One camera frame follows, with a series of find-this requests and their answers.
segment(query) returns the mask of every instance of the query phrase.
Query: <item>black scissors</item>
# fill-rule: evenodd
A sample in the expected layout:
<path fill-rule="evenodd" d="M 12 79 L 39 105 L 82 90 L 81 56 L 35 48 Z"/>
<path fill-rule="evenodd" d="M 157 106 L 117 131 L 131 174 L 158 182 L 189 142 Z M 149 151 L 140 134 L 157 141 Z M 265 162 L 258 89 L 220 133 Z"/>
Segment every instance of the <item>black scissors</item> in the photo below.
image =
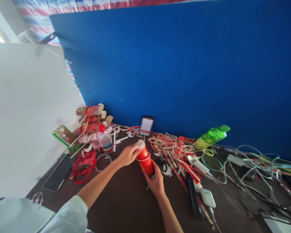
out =
<path fill-rule="evenodd" d="M 157 161 L 157 165 L 159 166 L 162 172 L 167 172 L 168 167 L 166 164 L 166 159 L 163 159 L 163 149 L 161 149 L 161 158 Z"/>

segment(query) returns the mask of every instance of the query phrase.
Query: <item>white board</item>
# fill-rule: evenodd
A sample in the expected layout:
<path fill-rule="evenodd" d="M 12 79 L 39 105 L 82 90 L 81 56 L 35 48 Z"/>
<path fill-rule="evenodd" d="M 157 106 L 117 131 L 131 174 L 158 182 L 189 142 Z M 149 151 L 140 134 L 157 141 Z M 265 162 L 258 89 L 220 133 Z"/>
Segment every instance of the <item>white board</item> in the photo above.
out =
<path fill-rule="evenodd" d="M 82 105 L 61 47 L 0 43 L 0 197 L 30 192 L 66 149 L 52 131 Z"/>

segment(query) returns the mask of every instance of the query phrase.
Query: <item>forearm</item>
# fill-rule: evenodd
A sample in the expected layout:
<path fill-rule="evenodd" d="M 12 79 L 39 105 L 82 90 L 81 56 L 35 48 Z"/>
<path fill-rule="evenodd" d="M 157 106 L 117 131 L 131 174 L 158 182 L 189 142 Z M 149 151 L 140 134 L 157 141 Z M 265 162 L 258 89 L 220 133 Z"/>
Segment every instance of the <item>forearm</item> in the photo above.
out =
<path fill-rule="evenodd" d="M 157 201 L 162 212 L 166 233 L 183 233 L 166 194 L 157 196 Z"/>
<path fill-rule="evenodd" d="M 121 166 L 115 160 L 77 193 L 77 195 L 85 202 L 88 209 L 91 208 L 109 180 L 120 168 Z"/>

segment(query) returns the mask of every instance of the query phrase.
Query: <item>smartphone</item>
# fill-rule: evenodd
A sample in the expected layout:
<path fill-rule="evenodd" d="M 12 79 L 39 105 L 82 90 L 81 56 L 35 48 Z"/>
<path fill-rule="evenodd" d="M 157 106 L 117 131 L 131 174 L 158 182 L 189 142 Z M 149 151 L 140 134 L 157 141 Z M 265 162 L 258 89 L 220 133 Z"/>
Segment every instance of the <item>smartphone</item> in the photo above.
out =
<path fill-rule="evenodd" d="M 70 159 L 71 156 L 72 154 L 66 154 L 63 157 L 63 159 L 60 161 L 56 169 L 52 172 L 50 177 L 43 185 L 44 189 L 55 192 L 60 188 L 60 186 L 66 179 L 67 175 L 69 175 L 70 172 L 72 171 L 73 163 L 77 159 L 77 155 Z"/>
<path fill-rule="evenodd" d="M 152 116 L 142 116 L 139 135 L 140 136 L 150 136 L 151 128 L 154 122 L 154 117 Z"/>

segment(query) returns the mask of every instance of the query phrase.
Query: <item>red bottle cap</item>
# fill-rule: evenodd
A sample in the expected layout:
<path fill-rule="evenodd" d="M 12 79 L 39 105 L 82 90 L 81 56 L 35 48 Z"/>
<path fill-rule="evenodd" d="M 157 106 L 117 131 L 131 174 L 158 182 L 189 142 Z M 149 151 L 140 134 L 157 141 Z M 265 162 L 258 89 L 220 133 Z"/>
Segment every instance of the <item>red bottle cap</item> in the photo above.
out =
<path fill-rule="evenodd" d="M 98 130 L 99 130 L 99 132 L 104 132 L 104 131 L 106 131 L 106 127 L 105 127 L 105 125 L 98 125 Z"/>

